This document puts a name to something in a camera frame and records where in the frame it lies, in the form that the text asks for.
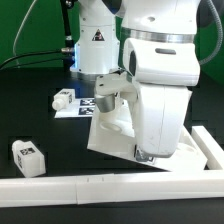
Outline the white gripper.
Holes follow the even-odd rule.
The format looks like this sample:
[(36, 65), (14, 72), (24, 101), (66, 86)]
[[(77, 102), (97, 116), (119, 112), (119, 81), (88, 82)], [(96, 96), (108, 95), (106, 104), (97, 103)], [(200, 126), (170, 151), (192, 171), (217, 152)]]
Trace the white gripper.
[(154, 157), (166, 158), (175, 152), (191, 94), (184, 86), (138, 84), (133, 111), (138, 162), (154, 163)]

